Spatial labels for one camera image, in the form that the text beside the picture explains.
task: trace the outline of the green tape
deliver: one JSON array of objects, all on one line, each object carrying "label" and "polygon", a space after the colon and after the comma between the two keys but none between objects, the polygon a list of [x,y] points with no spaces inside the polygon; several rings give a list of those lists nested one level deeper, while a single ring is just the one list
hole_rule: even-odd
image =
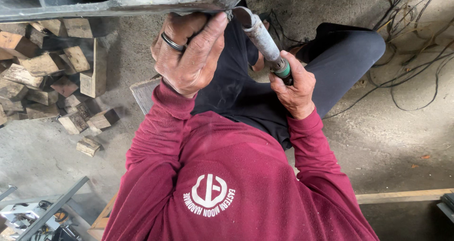
[{"label": "green tape", "polygon": [[280,78],[285,78],[290,74],[290,64],[288,64],[287,60],[285,60],[285,61],[286,61],[286,66],[283,70],[274,71],[274,73]]}]

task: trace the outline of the pile of wood blocks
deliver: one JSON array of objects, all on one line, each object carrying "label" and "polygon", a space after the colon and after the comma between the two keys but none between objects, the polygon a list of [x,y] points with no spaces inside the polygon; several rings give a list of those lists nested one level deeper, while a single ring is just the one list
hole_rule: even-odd
[{"label": "pile of wood blocks", "polygon": [[12,121],[53,119],[72,135],[88,130],[91,135],[77,150],[93,157],[101,147],[93,137],[119,120],[113,109],[88,107],[106,91],[107,51],[88,19],[29,24],[47,35],[42,47],[0,31],[0,128]]}]

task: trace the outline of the cuff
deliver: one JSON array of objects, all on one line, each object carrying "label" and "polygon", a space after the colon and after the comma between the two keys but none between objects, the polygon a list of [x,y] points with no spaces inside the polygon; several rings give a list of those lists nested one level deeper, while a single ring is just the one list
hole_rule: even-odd
[{"label": "cuff", "polygon": [[153,90],[151,99],[153,105],[163,108],[173,117],[187,120],[191,117],[196,96],[197,94],[193,98],[186,98],[176,93],[161,80],[161,83]]},{"label": "cuff", "polygon": [[288,116],[287,122],[289,129],[291,129],[290,133],[293,131],[305,136],[310,136],[323,128],[323,122],[317,113],[317,108],[314,108],[313,112],[302,120],[296,120]]}]

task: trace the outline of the black pants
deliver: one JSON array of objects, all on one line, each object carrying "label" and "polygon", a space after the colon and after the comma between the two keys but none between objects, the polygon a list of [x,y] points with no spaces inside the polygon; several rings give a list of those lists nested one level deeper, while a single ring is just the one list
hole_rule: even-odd
[{"label": "black pants", "polygon": [[[191,114],[212,110],[235,122],[256,127],[281,143],[292,147],[288,133],[288,111],[269,83],[258,83],[248,74],[258,50],[233,19],[224,32],[225,47],[219,57],[213,80],[197,95]],[[323,117],[361,76],[383,55],[385,43],[376,32],[353,26],[322,23],[313,41],[297,58],[308,63],[315,75],[312,100]]]}]

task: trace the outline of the logo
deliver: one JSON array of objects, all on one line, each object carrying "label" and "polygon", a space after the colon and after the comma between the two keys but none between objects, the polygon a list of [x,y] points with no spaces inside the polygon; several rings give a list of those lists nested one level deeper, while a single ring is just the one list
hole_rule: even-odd
[{"label": "logo", "polygon": [[[204,179],[205,175],[198,177],[197,183],[192,187],[191,192],[183,194],[183,201],[188,209],[196,215],[214,217],[230,206],[235,196],[235,190],[227,189],[227,183],[218,176],[214,177],[217,183],[213,184],[213,174],[207,175],[206,188],[204,186],[199,188],[200,182]],[[205,188],[205,199],[202,198],[203,188]],[[214,198],[213,191],[218,193]]]}]

